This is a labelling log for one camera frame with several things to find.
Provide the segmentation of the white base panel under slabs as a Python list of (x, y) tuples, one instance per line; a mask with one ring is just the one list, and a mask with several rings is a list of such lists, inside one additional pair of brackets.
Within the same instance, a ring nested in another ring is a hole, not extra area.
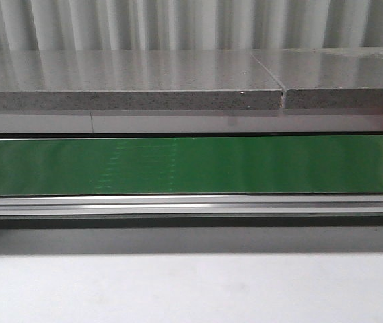
[(0, 112), (0, 134), (383, 132), (383, 110)]

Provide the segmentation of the grey stone slab left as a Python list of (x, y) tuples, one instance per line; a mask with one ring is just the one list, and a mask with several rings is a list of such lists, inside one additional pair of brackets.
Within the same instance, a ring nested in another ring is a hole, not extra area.
[(276, 110), (247, 51), (0, 51), (0, 111)]

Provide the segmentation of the grey stone slab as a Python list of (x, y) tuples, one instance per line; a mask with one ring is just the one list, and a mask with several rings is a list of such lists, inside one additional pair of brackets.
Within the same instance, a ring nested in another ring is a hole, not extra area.
[(287, 111), (383, 113), (383, 48), (254, 50), (252, 54), (281, 85)]
[(0, 51), (0, 111), (276, 110), (247, 51)]

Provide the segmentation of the green conveyor belt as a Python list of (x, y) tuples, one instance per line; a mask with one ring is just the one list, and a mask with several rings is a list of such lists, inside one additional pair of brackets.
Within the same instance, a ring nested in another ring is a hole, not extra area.
[(383, 193), (383, 135), (0, 140), (0, 196)]

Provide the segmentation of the grey stone slab right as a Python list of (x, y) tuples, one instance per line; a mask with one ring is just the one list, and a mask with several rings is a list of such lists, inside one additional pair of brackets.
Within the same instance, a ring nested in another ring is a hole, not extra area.
[(254, 50), (252, 54), (281, 85), (287, 111), (383, 113), (383, 48)]

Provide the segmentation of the aluminium conveyor side rail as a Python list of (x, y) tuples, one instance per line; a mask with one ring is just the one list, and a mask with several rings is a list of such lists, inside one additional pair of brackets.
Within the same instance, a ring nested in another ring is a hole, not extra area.
[(383, 215), (383, 194), (0, 197), (0, 221)]

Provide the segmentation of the white corrugated wall panel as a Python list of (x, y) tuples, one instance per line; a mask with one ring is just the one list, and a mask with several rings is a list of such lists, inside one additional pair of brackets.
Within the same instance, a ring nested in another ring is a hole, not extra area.
[(383, 47), (383, 1), (0, 1), (0, 50)]

